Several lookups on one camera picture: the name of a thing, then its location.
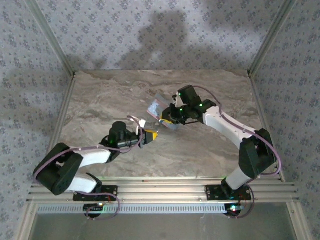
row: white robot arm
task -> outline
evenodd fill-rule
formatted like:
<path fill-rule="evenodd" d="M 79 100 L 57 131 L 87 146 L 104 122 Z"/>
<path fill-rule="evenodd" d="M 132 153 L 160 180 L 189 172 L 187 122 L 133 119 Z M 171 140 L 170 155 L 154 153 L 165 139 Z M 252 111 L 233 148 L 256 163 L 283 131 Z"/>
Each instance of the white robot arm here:
<path fill-rule="evenodd" d="M 135 122 L 133 131 L 127 130 L 124 122 L 116 121 L 109 135 L 97 146 L 76 148 L 58 143 L 36 167 L 34 178 L 54 195 L 64 192 L 97 193 L 101 182 L 89 173 L 77 173 L 80 168 L 110 163 L 120 153 L 128 153 L 136 146 L 142 148 L 157 137 L 155 131 L 143 129 L 146 121 L 132 116 L 130 120 Z"/>
<path fill-rule="evenodd" d="M 202 101 L 191 85 L 178 90 L 173 99 L 175 102 L 160 116 L 162 121 L 185 125 L 188 119 L 197 120 L 226 136 L 239 149 L 239 167 L 221 183 L 227 196 L 231 196 L 276 162 L 272 151 L 260 140 L 272 145 L 265 129 L 257 131 L 224 113 L 214 102 Z"/>

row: purple cable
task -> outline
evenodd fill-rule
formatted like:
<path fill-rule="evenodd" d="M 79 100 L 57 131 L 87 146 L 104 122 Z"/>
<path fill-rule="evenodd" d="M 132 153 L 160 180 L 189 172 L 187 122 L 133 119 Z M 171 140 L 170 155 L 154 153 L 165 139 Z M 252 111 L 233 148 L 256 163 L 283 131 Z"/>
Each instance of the purple cable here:
<path fill-rule="evenodd" d="M 270 149 L 271 151 L 274 153 L 277 161 L 278 161 L 278 169 L 275 172 L 272 173 L 262 173 L 261 175 L 269 175 L 269 176 L 274 176 L 277 175 L 282 167 L 282 162 L 281 162 L 281 158 L 279 156 L 279 154 L 277 153 L 276 149 L 267 141 L 265 140 L 263 137 L 259 136 L 258 134 L 256 134 L 255 132 L 252 132 L 250 130 L 247 130 L 245 128 L 243 128 L 242 126 L 239 126 L 238 124 L 232 122 L 231 120 L 229 120 L 226 116 L 224 116 L 223 112 L 222 112 L 222 103 L 216 98 L 216 96 L 209 91 L 208 89 L 206 89 L 205 87 L 202 86 L 193 86 L 194 88 L 198 88 L 198 89 L 202 89 L 205 90 L 207 93 L 209 93 L 214 99 L 215 101 L 218 103 L 219 105 L 219 113 L 221 115 L 221 117 L 229 124 L 231 124 L 232 126 L 236 127 L 237 129 L 243 131 L 243 132 L 247 132 L 248 134 L 251 134 L 253 136 L 255 136 L 257 139 L 261 140 L 262 142 L 264 142 Z"/>
<path fill-rule="evenodd" d="M 53 156 L 52 158 L 50 158 L 45 164 L 43 164 L 41 167 L 39 167 L 39 169 L 34 173 L 33 177 L 36 180 L 37 176 L 39 175 L 39 173 L 45 169 L 49 164 L 51 164 L 54 160 L 56 160 L 57 158 L 61 157 L 62 155 L 65 155 L 67 153 L 73 152 L 73 151 L 87 151 L 87 150 L 95 150 L 95 149 L 103 149 L 103 150 L 112 150 L 112 151 L 119 151 L 120 153 L 126 154 L 128 152 L 130 152 L 133 148 L 137 147 L 143 138 L 143 131 L 142 128 L 139 124 L 139 122 L 132 116 L 127 116 L 128 119 L 133 119 L 135 121 L 136 124 L 138 124 L 139 126 L 139 130 L 140 130 L 140 138 L 139 141 L 132 147 L 126 148 L 126 149 L 118 149 L 118 148 L 113 148 L 113 147 L 108 147 L 108 146 L 86 146 L 86 147 L 75 147 L 75 148 L 70 148 L 68 150 L 62 151 L 59 154 Z"/>
<path fill-rule="evenodd" d="M 107 192 L 102 192 L 102 193 L 86 193 L 86 192 L 82 192 L 82 191 L 78 191 L 77 192 L 78 194 L 82 194 L 82 195 L 87 195 L 87 196 L 103 196 L 103 195 L 106 195 L 106 196 L 110 196 L 110 197 L 113 197 L 116 199 L 116 201 L 118 202 L 118 207 L 115 211 L 115 213 L 112 215 L 112 216 L 109 216 L 109 217 L 99 217 L 99 218 L 92 218 L 92 217 L 89 217 L 89 212 L 91 211 L 91 209 L 95 208 L 96 206 L 92 206 L 92 207 L 89 207 L 87 210 L 86 210 L 86 217 L 88 218 L 88 220 L 93 220 L 93 221 L 104 221 L 104 220 L 110 220 L 110 219 L 113 219 L 115 216 L 118 215 L 118 213 L 120 212 L 120 208 L 121 208 L 121 202 L 120 202 L 120 199 L 112 194 L 112 193 L 107 193 Z"/>

